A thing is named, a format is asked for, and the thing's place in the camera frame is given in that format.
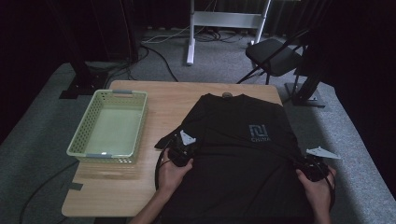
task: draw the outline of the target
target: t-shirt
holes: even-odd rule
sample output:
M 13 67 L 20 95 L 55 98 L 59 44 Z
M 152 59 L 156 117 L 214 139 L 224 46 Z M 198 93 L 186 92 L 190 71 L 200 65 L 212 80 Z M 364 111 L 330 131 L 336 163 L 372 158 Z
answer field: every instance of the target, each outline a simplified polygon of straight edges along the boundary
M 162 210 L 163 223 L 311 223 L 292 166 L 302 157 L 281 105 L 249 97 L 201 96 L 182 123 L 197 139 L 192 169 Z

